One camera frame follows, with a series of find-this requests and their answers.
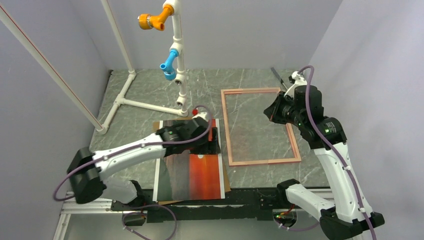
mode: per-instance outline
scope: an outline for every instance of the orange valve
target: orange valve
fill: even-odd
[[[138,24],[140,24],[140,28],[144,30],[155,28],[159,31],[163,31],[165,30],[165,21],[172,14],[174,14],[174,8],[167,4],[163,7],[162,13],[157,16],[152,16],[148,13],[141,14],[138,17]]]

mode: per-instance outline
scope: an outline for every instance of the blue valve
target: blue valve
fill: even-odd
[[[168,59],[159,66],[163,71],[163,74],[165,74],[166,80],[172,81],[177,76],[175,69],[172,67],[172,63],[176,57],[178,57],[178,51],[171,49],[171,51],[169,51]]]

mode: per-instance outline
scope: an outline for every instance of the glass pane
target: glass pane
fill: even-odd
[[[295,157],[286,126],[269,121],[263,113],[276,97],[276,93],[225,95],[233,162]]]

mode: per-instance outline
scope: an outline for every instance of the pipe elbow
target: pipe elbow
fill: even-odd
[[[159,68],[163,71],[165,78],[169,81],[174,80],[177,76],[177,73],[172,65],[178,55],[179,53],[177,50],[171,49],[171,51],[169,51],[169,56],[166,61],[159,66]]]
[[[138,17],[138,24],[140,28],[144,30],[155,28],[159,31],[163,31],[165,30],[165,21],[173,14],[174,8],[167,4],[163,7],[162,13],[157,16],[152,16],[148,13],[141,14]]]

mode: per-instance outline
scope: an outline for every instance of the red object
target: red object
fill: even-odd
[[[209,130],[209,136],[207,137],[207,140],[208,140],[209,142],[211,142],[211,141],[212,141],[213,135],[214,135],[214,133],[212,132],[212,127],[211,127],[211,128],[210,128],[210,130]]]
[[[288,211],[282,212],[281,215],[287,215],[287,214],[289,214],[294,208],[295,208],[295,205],[292,204],[291,207],[290,207],[290,209]]]
[[[213,119],[212,127],[217,124]],[[189,155],[189,189],[191,200],[221,198],[220,166],[217,154]]]

